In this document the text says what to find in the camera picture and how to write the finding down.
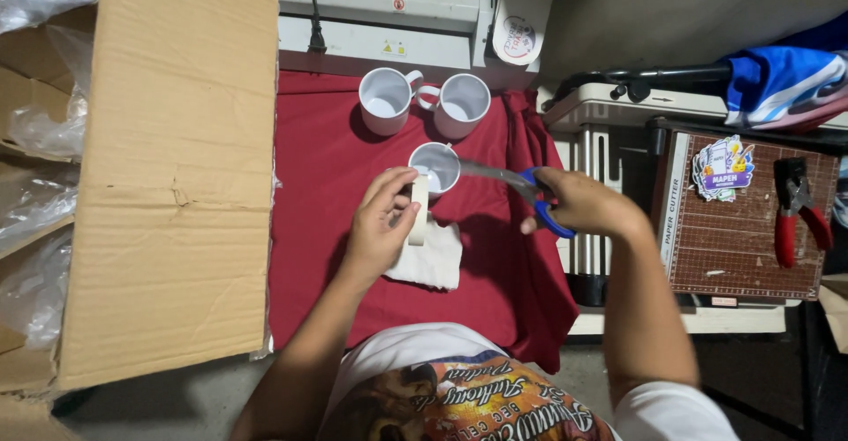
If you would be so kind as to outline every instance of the blue scissors handle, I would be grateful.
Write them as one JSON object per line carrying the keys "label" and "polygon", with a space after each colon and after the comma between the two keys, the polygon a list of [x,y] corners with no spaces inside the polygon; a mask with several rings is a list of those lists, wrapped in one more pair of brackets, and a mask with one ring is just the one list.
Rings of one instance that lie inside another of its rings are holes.
{"label": "blue scissors handle", "polygon": [[[542,183],[541,181],[536,181],[536,177],[533,176],[533,172],[536,169],[539,169],[540,167],[541,166],[530,167],[528,169],[523,170],[518,175],[526,179],[533,186],[536,186],[543,190],[547,189],[545,183]],[[557,234],[557,236],[565,239],[572,239],[575,235],[577,235],[577,233],[573,230],[566,229],[565,227],[562,227],[561,225],[557,224],[557,221],[554,220],[553,217],[551,217],[550,210],[552,209],[552,207],[550,205],[550,202],[538,200],[534,202],[533,206],[538,218],[542,219],[542,222],[545,223],[545,227],[547,227],[548,230],[550,230],[554,234]]]}

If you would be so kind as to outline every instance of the person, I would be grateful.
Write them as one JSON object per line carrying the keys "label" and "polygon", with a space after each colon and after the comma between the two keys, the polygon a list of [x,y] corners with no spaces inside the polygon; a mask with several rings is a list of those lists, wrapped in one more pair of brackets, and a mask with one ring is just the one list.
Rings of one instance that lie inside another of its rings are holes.
{"label": "person", "polygon": [[[644,213],[581,173],[534,174],[557,198],[557,222],[612,240],[603,350],[613,426],[458,324],[389,328],[343,357],[360,300],[396,260],[420,210],[400,195],[416,170],[395,167],[366,190],[338,272],[260,380],[230,440],[738,439],[697,388],[692,342]],[[532,218],[521,223],[524,234],[540,227]]]}

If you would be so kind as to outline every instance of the power cord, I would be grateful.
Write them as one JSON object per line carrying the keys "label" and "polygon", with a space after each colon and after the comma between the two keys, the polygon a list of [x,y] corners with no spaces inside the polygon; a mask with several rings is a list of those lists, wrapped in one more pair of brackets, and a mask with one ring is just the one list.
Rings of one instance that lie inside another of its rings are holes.
{"label": "power cord", "polygon": [[321,35],[321,16],[318,14],[318,0],[312,0],[312,36],[310,37],[309,51],[315,53],[326,52],[324,36]]}

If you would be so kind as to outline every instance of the masking tape roll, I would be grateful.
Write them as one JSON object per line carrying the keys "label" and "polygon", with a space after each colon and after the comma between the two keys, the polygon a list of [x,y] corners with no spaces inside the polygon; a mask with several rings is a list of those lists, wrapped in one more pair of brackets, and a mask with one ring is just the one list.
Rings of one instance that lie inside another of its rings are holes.
{"label": "masking tape roll", "polygon": [[428,189],[430,179],[427,175],[418,175],[416,180],[412,181],[412,202],[418,202],[421,209],[416,214],[416,222],[412,225],[412,230],[409,231],[409,244],[411,246],[423,246],[424,236],[427,235],[427,209],[428,209]]}

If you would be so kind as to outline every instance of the gray floor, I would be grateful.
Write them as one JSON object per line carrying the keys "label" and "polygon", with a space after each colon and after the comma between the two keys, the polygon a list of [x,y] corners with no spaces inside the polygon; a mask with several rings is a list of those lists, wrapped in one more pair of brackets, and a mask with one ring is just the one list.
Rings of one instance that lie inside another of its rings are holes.
{"label": "gray floor", "polygon": [[[800,423],[800,369],[792,342],[698,342],[697,349],[705,383]],[[223,440],[270,363],[270,358],[246,359],[232,357],[104,385],[62,419],[89,441]],[[564,347],[560,360],[562,370],[549,379],[610,420],[600,348]],[[725,411],[743,441],[788,439]]]}

